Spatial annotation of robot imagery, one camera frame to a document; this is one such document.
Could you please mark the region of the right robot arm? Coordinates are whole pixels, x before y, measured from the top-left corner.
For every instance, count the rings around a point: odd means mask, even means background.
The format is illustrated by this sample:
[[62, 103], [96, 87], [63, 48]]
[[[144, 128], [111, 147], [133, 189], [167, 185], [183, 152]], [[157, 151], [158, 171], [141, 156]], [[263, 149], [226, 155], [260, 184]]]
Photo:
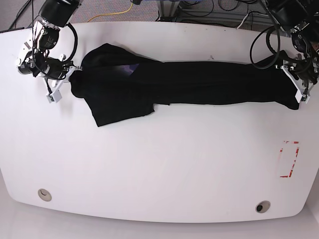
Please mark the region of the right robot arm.
[[[32, 74], [44, 79], [47, 97], [57, 101], [59, 88], [69, 81], [75, 71], [82, 67], [75, 66], [73, 57], [78, 47], [78, 35], [70, 23], [75, 11], [82, 5], [81, 0], [47, 0], [39, 10], [41, 20], [32, 22], [31, 34], [24, 42], [16, 60], [16, 67], [23, 75]], [[58, 59], [49, 57], [59, 39], [61, 28], [68, 27], [74, 35], [73, 50], [69, 57], [61, 54]]]

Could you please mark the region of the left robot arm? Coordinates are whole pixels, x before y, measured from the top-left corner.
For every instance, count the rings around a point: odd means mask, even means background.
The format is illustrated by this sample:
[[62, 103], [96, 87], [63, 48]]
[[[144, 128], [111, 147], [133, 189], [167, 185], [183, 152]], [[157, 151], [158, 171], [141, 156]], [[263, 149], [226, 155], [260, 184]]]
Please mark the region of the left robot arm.
[[[281, 69], [297, 88], [296, 99], [306, 101], [319, 81], [319, 2], [317, 0], [261, 0], [271, 20], [265, 29], [266, 45], [274, 58], [267, 65], [253, 63], [257, 69]], [[281, 50], [280, 32], [287, 33], [298, 51], [294, 58]]]

